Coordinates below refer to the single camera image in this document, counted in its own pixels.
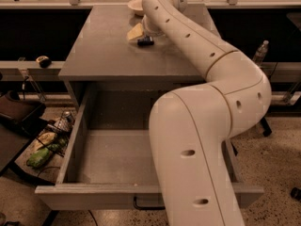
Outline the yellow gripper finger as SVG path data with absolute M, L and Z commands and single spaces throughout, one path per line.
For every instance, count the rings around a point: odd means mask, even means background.
M 135 40 L 144 36 L 142 23 L 136 24 L 128 33 L 127 40 Z

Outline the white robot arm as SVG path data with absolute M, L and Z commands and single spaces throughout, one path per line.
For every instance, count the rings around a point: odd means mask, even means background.
M 145 35 L 165 34 L 203 83 L 161 96 L 150 112 L 154 166 L 170 226 L 245 226 L 222 144 L 271 104 L 265 73 L 244 53 L 183 15 L 187 0 L 142 0 Z

